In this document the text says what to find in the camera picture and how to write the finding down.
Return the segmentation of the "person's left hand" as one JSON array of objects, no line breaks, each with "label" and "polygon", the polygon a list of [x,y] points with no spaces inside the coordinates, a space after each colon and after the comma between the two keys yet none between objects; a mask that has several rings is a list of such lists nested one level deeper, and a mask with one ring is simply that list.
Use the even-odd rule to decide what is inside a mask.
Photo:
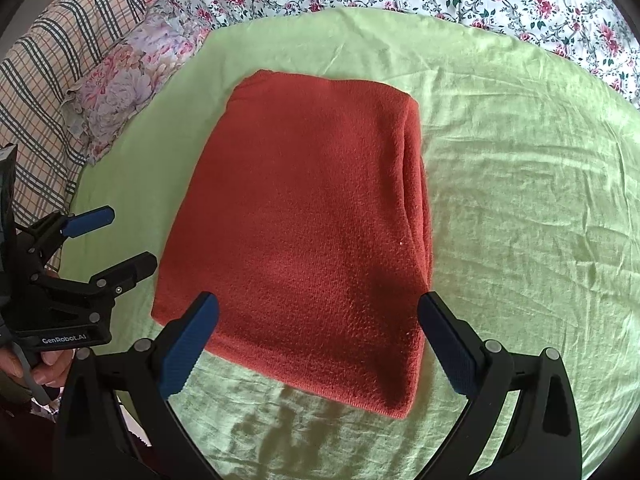
[{"label": "person's left hand", "polygon": [[[74,354],[74,350],[42,352],[42,363],[32,370],[35,383],[52,388],[63,387],[70,372]],[[1,349],[0,364],[2,372],[11,380],[21,386],[26,385],[22,366],[12,350]]]}]

